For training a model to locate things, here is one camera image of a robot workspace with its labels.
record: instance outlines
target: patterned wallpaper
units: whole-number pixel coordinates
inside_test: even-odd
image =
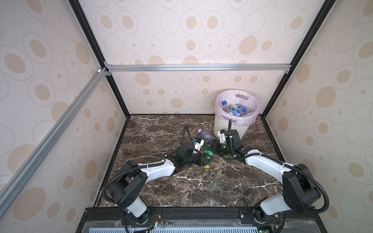
[[[109,64],[289,63],[323,0],[80,0]]]
[[[113,72],[130,113],[214,113],[215,99],[228,89],[246,91],[269,102],[283,70]]]
[[[97,66],[64,0],[0,2],[0,191]]]
[[[0,233],[75,233],[91,207],[124,114],[102,80],[0,221]]]
[[[286,160],[328,192],[329,233],[373,232],[372,34],[373,1],[340,1],[267,118]]]

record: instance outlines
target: trash can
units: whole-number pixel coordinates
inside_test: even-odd
[[[242,116],[233,116],[226,113],[222,107],[222,102],[226,101],[228,105],[240,104],[252,109],[252,112]],[[215,101],[215,123],[214,134],[217,138],[217,133],[222,130],[228,130],[228,122],[232,119],[231,129],[237,130],[239,138],[242,138],[250,125],[255,124],[259,114],[259,101],[251,94],[240,90],[227,90],[220,93]]]

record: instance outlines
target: brown marble surface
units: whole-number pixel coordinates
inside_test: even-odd
[[[198,136],[199,128],[213,134],[212,115],[131,116],[110,179],[130,159],[137,163],[163,159],[179,145],[185,123],[192,137]],[[242,141],[244,145],[277,157],[259,118],[246,131]],[[264,197],[279,192],[282,192],[281,183],[270,175],[237,160],[215,155],[209,169],[197,165],[186,167],[179,174],[146,183],[139,196],[149,207],[235,207],[244,206],[242,198],[253,206]],[[101,198],[98,206],[111,207],[113,204]]]

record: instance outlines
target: silver horizontal bar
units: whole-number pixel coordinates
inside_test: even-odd
[[[65,113],[47,133],[42,142],[39,143],[39,145],[35,148],[33,153],[24,163],[23,167],[21,167],[9,181],[9,184],[0,195],[0,219],[5,215],[6,211],[10,208],[14,200],[38,169],[39,165],[43,162],[50,150],[56,144],[62,133],[85,104],[88,97],[97,87],[98,83],[103,77],[105,77],[106,73],[106,68],[101,68],[101,71],[96,73],[95,76],[91,78],[76,99],[67,108]]]
[[[290,64],[196,64],[196,65],[108,65],[109,72],[126,71],[213,71],[213,70],[289,70]]]

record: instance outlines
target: bottle label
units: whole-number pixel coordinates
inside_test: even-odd
[[[235,116],[239,116],[239,111],[238,110],[234,110],[233,113],[234,113]]]

